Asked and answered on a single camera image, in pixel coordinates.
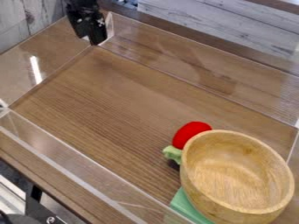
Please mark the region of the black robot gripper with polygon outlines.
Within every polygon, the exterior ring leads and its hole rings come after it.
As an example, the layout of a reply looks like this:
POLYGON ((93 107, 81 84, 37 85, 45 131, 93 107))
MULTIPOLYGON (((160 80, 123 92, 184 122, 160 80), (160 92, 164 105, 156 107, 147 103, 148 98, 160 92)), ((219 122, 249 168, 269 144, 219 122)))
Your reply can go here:
POLYGON ((71 27, 81 39, 88 35, 89 43, 96 46, 108 38, 104 18, 89 17, 99 11, 97 0, 64 0, 71 27))

